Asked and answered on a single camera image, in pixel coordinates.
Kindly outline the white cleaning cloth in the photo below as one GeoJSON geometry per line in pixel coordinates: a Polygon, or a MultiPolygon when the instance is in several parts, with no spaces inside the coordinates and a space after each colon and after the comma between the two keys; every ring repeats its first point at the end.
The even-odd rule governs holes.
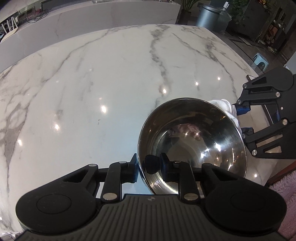
{"type": "Polygon", "coordinates": [[[239,124],[239,120],[237,118],[237,111],[233,104],[231,104],[226,99],[221,99],[221,100],[213,99],[213,100],[210,100],[209,103],[221,109],[227,115],[227,117],[229,117],[232,120],[238,132],[240,133],[240,135],[242,135],[242,130],[239,124]]]}

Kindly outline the stainless steel bowl blue outside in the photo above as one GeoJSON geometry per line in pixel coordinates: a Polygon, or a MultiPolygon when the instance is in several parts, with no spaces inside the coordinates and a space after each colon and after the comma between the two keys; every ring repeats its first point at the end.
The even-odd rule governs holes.
{"type": "Polygon", "coordinates": [[[246,149],[242,135],[232,120],[208,101],[177,98],[167,101],[146,119],[140,131],[137,158],[140,174],[153,194],[176,194],[176,182],[165,182],[155,164],[145,157],[165,153],[170,161],[189,163],[200,168],[211,163],[245,177],[246,149]]]}

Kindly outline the light blue plastic stool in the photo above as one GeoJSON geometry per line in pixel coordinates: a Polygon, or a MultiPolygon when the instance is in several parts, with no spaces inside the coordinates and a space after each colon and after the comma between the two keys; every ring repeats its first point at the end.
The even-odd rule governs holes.
{"type": "Polygon", "coordinates": [[[256,53],[252,58],[251,67],[258,67],[262,72],[264,72],[269,66],[267,59],[260,53],[256,53]]]}

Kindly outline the dark cabinet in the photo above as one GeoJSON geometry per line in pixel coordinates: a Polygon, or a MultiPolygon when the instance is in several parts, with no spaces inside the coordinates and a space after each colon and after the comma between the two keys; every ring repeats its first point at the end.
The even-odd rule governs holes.
{"type": "Polygon", "coordinates": [[[289,59],[295,53],[295,1],[249,1],[240,22],[231,20],[227,32],[261,40],[289,59]]]}

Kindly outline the clear water jug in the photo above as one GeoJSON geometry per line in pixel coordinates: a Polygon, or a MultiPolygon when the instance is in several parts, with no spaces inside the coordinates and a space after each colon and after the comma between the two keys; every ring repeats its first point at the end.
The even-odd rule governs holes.
{"type": "Polygon", "coordinates": [[[229,7],[229,2],[226,1],[223,5],[219,18],[215,25],[215,32],[217,33],[224,33],[226,31],[226,28],[229,22],[232,20],[231,16],[227,12],[228,7],[229,7]]]}

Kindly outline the climbing green plant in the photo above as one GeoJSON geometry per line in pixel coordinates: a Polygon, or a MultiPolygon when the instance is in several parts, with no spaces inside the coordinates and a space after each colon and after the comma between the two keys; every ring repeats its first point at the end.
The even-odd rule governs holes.
{"type": "Polygon", "coordinates": [[[232,17],[232,22],[238,24],[243,17],[243,14],[249,4],[249,0],[232,0],[230,3],[229,14],[232,17]]]}

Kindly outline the grey metal trash bin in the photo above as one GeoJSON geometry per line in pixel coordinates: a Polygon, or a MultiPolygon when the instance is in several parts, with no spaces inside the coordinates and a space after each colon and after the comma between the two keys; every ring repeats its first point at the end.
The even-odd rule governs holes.
{"type": "Polygon", "coordinates": [[[196,26],[213,30],[221,12],[221,8],[203,5],[197,18],[196,26]]]}

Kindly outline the large potted plant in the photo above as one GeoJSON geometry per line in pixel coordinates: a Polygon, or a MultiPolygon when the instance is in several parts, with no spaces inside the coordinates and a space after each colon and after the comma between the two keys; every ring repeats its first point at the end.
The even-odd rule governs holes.
{"type": "Polygon", "coordinates": [[[197,4],[199,0],[181,0],[181,13],[178,20],[179,25],[187,25],[191,16],[192,7],[197,4]]]}

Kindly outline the white wifi router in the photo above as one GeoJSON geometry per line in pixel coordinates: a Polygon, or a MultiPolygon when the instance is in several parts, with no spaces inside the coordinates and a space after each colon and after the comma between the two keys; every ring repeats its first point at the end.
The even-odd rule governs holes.
{"type": "Polygon", "coordinates": [[[19,20],[16,17],[7,18],[1,23],[1,42],[5,41],[19,29],[19,20]]]}

